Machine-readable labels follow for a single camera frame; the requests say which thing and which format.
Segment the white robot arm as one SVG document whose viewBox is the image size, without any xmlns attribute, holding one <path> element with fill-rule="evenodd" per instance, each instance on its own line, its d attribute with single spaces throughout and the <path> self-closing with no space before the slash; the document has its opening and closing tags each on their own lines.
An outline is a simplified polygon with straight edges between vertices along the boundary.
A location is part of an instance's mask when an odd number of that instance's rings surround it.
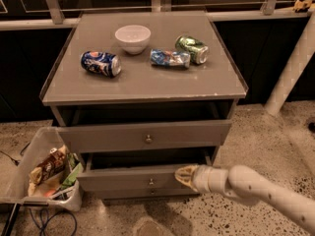
<svg viewBox="0 0 315 236">
<path fill-rule="evenodd" d="M 315 235 L 315 201 L 272 183 L 247 166 L 219 169 L 208 165 L 187 165 L 178 168 L 174 176 L 197 193 L 221 194 L 246 206 L 262 201 Z"/>
</svg>

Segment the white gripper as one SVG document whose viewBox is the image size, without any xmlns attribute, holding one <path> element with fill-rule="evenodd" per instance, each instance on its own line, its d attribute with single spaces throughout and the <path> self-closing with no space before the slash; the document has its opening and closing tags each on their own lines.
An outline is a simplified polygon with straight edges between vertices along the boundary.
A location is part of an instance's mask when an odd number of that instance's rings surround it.
<svg viewBox="0 0 315 236">
<path fill-rule="evenodd" d="M 208 165 L 187 165 L 175 171 L 175 179 L 194 192 L 226 193 L 228 171 Z"/>
</svg>

